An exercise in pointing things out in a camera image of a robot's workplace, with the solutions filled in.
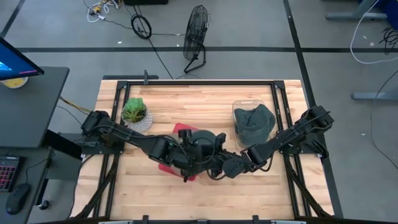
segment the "wooden table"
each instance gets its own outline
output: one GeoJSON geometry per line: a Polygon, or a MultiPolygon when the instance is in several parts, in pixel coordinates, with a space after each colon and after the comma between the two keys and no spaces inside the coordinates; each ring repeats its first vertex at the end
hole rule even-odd
{"type": "MultiPolygon", "coordinates": [[[[111,114],[116,83],[117,80],[101,82],[96,110],[111,114]]],[[[285,85],[292,120],[296,121],[307,110],[301,82],[285,80],[285,85]]],[[[123,91],[119,105],[123,105],[123,91]]],[[[143,98],[153,114],[154,123],[147,134],[171,133],[176,123],[185,123],[215,134],[226,133],[224,148],[236,152],[233,102],[262,100],[275,111],[271,89],[264,85],[133,86],[130,97],[143,98]]],[[[282,117],[286,128],[285,116],[282,117]]],[[[275,126],[271,137],[275,136],[276,129],[275,126]]],[[[304,154],[300,158],[307,188],[325,211],[333,213],[321,160],[314,154],[304,154]]],[[[95,156],[82,168],[72,215],[82,210],[96,190],[101,162],[102,156],[95,156]]],[[[303,215],[297,187],[296,191],[303,215]]],[[[100,215],[105,201],[102,200],[100,215]]],[[[181,178],[159,170],[156,162],[127,144],[119,162],[111,219],[140,220],[143,215],[149,215],[151,220],[250,220],[253,215],[259,215],[260,219],[291,219],[293,213],[282,155],[275,154],[269,172],[257,171],[221,181],[211,180],[202,173],[195,181],[184,183],[181,178]]]]}

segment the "red cloth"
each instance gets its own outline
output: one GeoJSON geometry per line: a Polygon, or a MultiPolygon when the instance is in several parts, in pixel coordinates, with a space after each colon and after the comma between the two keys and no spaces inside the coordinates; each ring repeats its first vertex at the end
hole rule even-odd
{"type": "MultiPolygon", "coordinates": [[[[197,128],[191,127],[191,126],[186,125],[186,124],[177,123],[177,124],[175,124],[175,126],[174,126],[173,133],[178,133],[178,131],[181,130],[181,129],[191,129],[192,132],[198,131],[197,128]]],[[[168,166],[166,166],[166,165],[159,164],[159,169],[162,170],[162,171],[164,171],[164,172],[168,172],[169,174],[174,174],[174,175],[177,175],[177,176],[179,176],[179,177],[182,177],[180,174],[176,174],[176,173],[171,169],[171,167],[168,167],[168,166]]],[[[195,179],[196,179],[196,175],[194,175],[193,177],[189,177],[189,178],[188,178],[189,181],[194,181],[195,179]]]]}

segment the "potted plant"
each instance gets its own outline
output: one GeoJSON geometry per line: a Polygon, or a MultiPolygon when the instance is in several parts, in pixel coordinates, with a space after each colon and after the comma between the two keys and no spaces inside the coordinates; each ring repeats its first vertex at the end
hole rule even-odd
{"type": "Polygon", "coordinates": [[[147,131],[152,126],[152,115],[142,98],[130,98],[122,110],[122,119],[128,128],[137,131],[147,131]]]}

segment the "keyboard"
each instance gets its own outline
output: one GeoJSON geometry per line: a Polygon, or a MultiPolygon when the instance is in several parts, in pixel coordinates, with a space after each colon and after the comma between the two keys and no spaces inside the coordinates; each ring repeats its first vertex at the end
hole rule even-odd
{"type": "Polygon", "coordinates": [[[0,192],[12,191],[20,157],[0,156],[0,192]]]}

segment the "black desk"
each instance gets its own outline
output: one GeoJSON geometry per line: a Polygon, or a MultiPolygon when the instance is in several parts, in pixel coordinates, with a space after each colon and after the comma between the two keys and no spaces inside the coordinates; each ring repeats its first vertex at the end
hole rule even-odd
{"type": "MultiPolygon", "coordinates": [[[[50,150],[40,146],[69,73],[69,68],[42,68],[44,75],[30,77],[25,86],[19,89],[0,85],[0,154],[4,155],[13,149],[10,156],[24,158],[16,185],[25,182],[28,167],[50,156],[50,150]]],[[[10,193],[0,193],[1,224],[27,222],[45,179],[48,164],[49,160],[29,169],[29,196],[23,210],[17,215],[6,212],[6,200],[10,193]]]]}

